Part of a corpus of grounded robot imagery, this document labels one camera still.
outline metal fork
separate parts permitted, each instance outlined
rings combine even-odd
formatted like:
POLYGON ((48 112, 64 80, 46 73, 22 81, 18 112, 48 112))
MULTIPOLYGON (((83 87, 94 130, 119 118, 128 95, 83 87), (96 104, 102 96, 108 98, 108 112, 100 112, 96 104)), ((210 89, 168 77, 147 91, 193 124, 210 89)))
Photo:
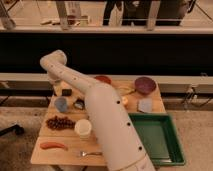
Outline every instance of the metal fork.
POLYGON ((102 155, 102 152, 85 152, 85 151, 79 152, 79 157, 84 157, 87 155, 102 155))

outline small cup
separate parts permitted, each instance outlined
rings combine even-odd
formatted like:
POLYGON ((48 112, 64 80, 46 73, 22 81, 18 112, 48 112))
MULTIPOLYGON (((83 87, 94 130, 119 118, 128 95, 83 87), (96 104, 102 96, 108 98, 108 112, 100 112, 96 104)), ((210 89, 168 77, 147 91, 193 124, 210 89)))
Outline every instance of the small cup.
POLYGON ((64 97, 58 97, 54 102, 55 107, 59 112, 65 113, 67 111, 67 100, 64 97))
POLYGON ((84 140, 90 137, 92 124, 87 119, 80 119, 76 122, 74 130, 84 140))

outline green tray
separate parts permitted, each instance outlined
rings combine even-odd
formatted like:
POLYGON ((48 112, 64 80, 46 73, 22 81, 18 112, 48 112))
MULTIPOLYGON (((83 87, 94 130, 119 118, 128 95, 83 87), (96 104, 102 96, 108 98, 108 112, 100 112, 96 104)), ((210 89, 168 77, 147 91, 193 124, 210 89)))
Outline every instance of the green tray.
POLYGON ((155 166, 185 164, 171 116, 131 113, 130 118, 155 166))

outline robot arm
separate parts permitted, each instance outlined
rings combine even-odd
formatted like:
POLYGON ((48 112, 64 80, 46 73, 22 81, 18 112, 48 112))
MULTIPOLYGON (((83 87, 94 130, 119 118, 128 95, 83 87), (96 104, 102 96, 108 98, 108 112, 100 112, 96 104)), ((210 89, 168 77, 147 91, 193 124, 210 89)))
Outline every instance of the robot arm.
POLYGON ((85 94, 86 111, 110 171, 155 170, 112 86, 64 66, 66 55, 60 50, 40 63, 52 80, 62 79, 85 94))

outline wooden table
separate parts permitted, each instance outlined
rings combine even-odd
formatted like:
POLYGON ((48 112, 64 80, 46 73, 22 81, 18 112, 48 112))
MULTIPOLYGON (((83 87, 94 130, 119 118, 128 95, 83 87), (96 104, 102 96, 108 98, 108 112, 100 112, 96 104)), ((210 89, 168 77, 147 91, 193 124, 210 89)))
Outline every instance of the wooden table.
MULTIPOLYGON (((112 86, 118 89, 120 86, 127 86, 130 88, 134 88, 133 81, 124 81, 124 80, 114 80, 112 81, 112 86)), ((69 85, 63 83, 61 84, 62 88, 70 87, 69 85)), ((67 98, 68 102, 68 111, 66 113, 60 113, 54 107, 54 101, 57 98, 53 96, 51 98, 50 105, 47 109, 47 113, 44 117, 44 121, 42 123, 39 137, 36 141, 32 157, 32 164, 48 164, 48 165, 87 165, 87 166, 105 166, 105 160, 103 156, 86 156, 86 157, 78 157, 78 153, 80 150, 86 152, 94 152, 101 151, 100 146, 96 141, 96 137, 92 132, 92 135, 87 140, 81 140, 78 135, 72 129, 66 129, 61 131, 51 130, 47 127, 46 121, 53 116, 64 117, 67 116, 69 119, 73 121, 77 121, 79 119, 88 118, 85 110, 78 110, 73 106, 73 102, 77 98, 83 98, 83 94, 81 94, 78 90, 71 87, 73 90, 73 94, 67 98), (68 151, 65 151, 60 148, 43 150, 40 148, 40 143, 46 141, 55 141, 60 142, 68 146, 68 151)), ((137 111, 137 103, 139 99, 142 98, 152 98, 152 113, 166 113, 165 108, 162 102, 162 98, 160 95, 160 91, 158 87, 154 92, 152 92, 149 96, 142 96, 138 92, 133 92, 129 95, 126 95, 129 100, 126 109, 129 113, 140 113, 137 111)))

